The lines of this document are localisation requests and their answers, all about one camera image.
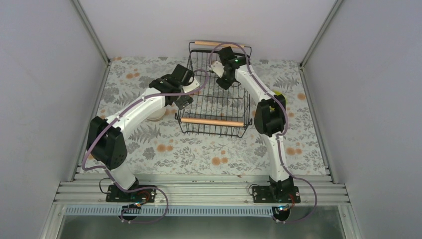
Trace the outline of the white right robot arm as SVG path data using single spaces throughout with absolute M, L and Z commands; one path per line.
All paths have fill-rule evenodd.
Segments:
M 292 176 L 286 171 L 283 156 L 283 135 L 287 129 L 286 99 L 266 87 L 254 72 L 247 55 L 237 56 L 231 47 L 218 52 L 219 62 L 211 63 L 218 75 L 218 85 L 227 90 L 239 82 L 256 103 L 254 126 L 262 135 L 271 161 L 269 195 L 276 202 L 283 202 L 294 192 Z

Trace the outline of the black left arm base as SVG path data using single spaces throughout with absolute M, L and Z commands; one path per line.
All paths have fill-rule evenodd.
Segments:
M 115 184 L 111 184 L 106 191 L 105 201 L 137 204 L 153 203 L 155 201 L 155 186 L 140 185 L 138 179 L 135 179 L 135 183 L 128 190 L 134 190 L 134 192 L 124 192 Z

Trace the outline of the lime green bowl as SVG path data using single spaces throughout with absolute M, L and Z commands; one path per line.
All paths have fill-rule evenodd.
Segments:
M 286 107 L 286 98 L 285 96 L 279 92 L 279 91 L 273 91 L 274 97 L 283 105 L 283 107 Z

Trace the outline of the cream floral bowl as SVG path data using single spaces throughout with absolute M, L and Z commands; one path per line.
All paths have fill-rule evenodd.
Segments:
M 163 107 L 152 114 L 150 114 L 146 119 L 149 121 L 159 121 L 161 120 L 166 114 L 166 108 Z

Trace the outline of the black wire dish rack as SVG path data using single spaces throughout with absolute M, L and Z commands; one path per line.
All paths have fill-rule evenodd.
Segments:
M 210 79 L 203 89 L 192 95 L 193 102 L 175 114 L 181 131 L 242 138 L 248 127 L 252 125 L 249 93 L 239 82 L 233 83 L 228 90 L 219 87 L 216 83 L 218 76 L 208 67 L 209 59 L 212 61 L 219 59 L 218 51 L 193 48 L 193 44 L 193 42 L 189 43 L 187 67 L 191 70 L 207 70 Z M 237 121 L 243 122 L 244 127 L 185 123 L 180 121 L 181 118 Z

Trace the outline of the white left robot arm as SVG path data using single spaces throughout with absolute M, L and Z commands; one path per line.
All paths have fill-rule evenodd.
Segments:
M 151 81 L 146 90 L 122 110 L 104 119 L 93 118 L 82 169 L 90 170 L 86 161 L 91 155 L 101 163 L 98 168 L 103 169 L 117 186 L 118 194 L 127 202 L 135 200 L 139 189 L 135 185 L 136 177 L 125 162 L 127 140 L 144 120 L 157 111 L 174 103 L 181 108 L 191 103 L 190 94 L 198 87 L 194 72 L 178 64 L 172 73 Z

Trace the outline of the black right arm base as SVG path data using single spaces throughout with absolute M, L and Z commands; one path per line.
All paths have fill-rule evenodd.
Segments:
M 250 194 L 254 203 L 300 203 L 299 188 L 294 185 L 292 176 L 275 181 L 269 177 L 268 185 L 252 184 Z

